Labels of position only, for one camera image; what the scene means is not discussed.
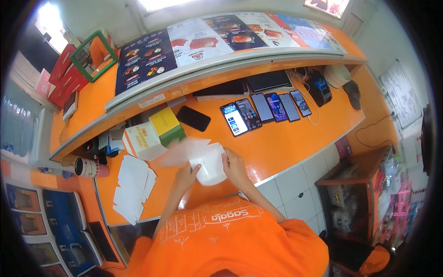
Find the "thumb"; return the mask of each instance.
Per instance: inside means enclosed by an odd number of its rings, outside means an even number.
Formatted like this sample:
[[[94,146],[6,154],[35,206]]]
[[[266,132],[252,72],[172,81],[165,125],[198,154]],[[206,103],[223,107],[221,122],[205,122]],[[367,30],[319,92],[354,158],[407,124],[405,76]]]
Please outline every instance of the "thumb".
[[[195,166],[195,168],[192,170],[191,176],[192,176],[193,179],[197,178],[197,173],[198,173],[198,171],[200,170],[201,167],[202,167],[201,164],[197,164]]]
[[[226,156],[225,153],[221,154],[221,161],[223,162],[223,170],[228,170],[229,169],[229,162],[228,162],[228,157]]]

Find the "red checkered pattern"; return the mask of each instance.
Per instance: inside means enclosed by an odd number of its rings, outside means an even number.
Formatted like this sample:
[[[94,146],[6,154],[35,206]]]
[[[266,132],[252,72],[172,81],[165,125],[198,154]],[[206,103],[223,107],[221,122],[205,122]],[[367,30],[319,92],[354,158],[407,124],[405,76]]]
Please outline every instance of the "red checkered pattern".
[[[98,162],[95,162],[96,171],[95,171],[95,177],[108,177],[109,176],[109,166],[106,164],[99,164]]]

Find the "smartphone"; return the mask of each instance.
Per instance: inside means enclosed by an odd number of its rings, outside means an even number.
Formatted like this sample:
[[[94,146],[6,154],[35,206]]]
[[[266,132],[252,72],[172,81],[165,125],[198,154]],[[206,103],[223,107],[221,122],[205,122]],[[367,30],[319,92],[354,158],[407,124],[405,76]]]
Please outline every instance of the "smartphone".
[[[250,131],[262,126],[260,117],[257,116],[257,114],[255,113],[255,110],[252,107],[251,102],[249,102],[249,99],[245,98],[235,101],[235,104],[237,104],[240,115],[243,117],[243,120],[245,121]]]
[[[297,112],[291,96],[289,94],[279,94],[279,97],[284,110],[288,114],[289,122],[300,120],[299,112]]]
[[[291,91],[291,95],[294,98],[295,104],[297,105],[297,108],[299,108],[302,117],[307,117],[308,115],[312,114],[299,90]]]
[[[231,129],[234,137],[238,137],[248,131],[246,123],[243,121],[243,117],[240,115],[240,111],[235,103],[229,103],[221,106],[221,112],[225,115],[226,122]]]
[[[177,119],[200,132],[204,132],[208,127],[209,122],[211,122],[209,116],[186,106],[180,108],[177,114]]]
[[[276,122],[282,122],[288,120],[288,116],[283,106],[281,105],[280,98],[274,93],[265,94],[264,97],[268,101],[269,107],[272,110],[272,114],[276,119]]]
[[[261,123],[264,124],[275,121],[271,109],[269,108],[263,94],[253,94],[251,95],[251,98],[255,109],[257,110],[258,116],[260,117]]]

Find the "whiteboard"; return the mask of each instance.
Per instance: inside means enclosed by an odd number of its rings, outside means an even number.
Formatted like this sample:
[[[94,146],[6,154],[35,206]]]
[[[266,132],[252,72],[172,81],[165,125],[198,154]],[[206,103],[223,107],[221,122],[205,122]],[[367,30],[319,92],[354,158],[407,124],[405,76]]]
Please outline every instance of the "whiteboard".
[[[380,76],[380,79],[388,92],[402,129],[421,118],[420,103],[398,60]]]

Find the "white sticker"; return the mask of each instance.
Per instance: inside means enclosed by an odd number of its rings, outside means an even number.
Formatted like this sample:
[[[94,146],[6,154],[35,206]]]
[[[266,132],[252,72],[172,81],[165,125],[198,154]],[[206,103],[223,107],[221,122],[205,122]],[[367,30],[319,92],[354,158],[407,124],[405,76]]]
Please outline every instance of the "white sticker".
[[[152,104],[154,104],[154,103],[157,103],[157,102],[160,102],[160,101],[162,101],[162,100],[166,100],[166,97],[165,97],[165,95],[164,94],[159,94],[159,95],[157,95],[157,96],[154,96],[153,98],[151,98],[151,99],[148,99],[148,100],[145,100],[145,101],[143,101],[143,102],[140,102],[139,103],[139,106],[140,106],[140,108],[145,108],[145,107],[148,107],[148,106],[150,106],[150,105],[152,105]]]

